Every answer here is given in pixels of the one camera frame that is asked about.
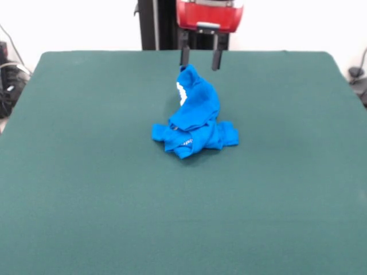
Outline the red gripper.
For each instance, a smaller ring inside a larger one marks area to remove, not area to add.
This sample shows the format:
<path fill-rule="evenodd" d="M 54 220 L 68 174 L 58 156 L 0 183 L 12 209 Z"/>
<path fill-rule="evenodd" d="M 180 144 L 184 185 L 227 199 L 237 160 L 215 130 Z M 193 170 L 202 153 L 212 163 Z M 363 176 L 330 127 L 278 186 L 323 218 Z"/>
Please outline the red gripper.
<path fill-rule="evenodd" d="M 177 24 L 182 29 L 212 30 L 220 33 L 234 33 L 241 22 L 244 11 L 243 1 L 177 1 Z M 219 70 L 222 52 L 225 50 L 225 35 L 217 34 L 213 52 L 212 70 Z M 180 65 L 189 63 L 189 33 L 181 31 Z"/>

